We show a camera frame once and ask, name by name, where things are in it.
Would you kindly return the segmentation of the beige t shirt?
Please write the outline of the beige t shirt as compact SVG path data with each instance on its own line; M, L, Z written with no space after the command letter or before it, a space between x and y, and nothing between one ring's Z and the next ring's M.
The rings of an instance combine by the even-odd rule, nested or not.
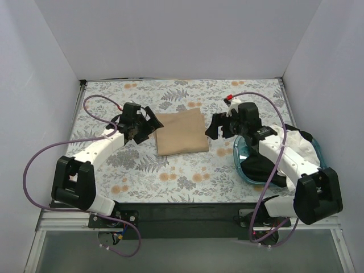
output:
M158 155L208 152L205 119L199 108L178 113L160 113L156 117L163 127L155 131Z

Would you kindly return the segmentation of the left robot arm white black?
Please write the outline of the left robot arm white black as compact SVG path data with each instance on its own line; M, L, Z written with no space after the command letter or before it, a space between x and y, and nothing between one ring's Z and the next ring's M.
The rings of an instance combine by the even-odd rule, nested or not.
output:
M129 141L140 144L163 124L150 107L127 102L122 113L115 116L100 135L77 154L62 156L56 163L51 190L53 200L74 208L101 214L106 226L116 227L121 214L115 210L115 201L97 193L96 170Z

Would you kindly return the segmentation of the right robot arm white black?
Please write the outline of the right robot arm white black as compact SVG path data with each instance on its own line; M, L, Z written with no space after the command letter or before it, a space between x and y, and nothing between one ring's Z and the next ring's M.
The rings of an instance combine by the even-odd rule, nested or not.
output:
M272 225L278 217L295 217L306 225L313 224L343 210L337 172L309 162L294 149L283 144L286 139L280 127L263 126L255 103L230 104L228 112L215 113L206 136L218 138L242 136L252 154L259 154L272 163L293 183L294 196L269 197L261 201L258 221Z

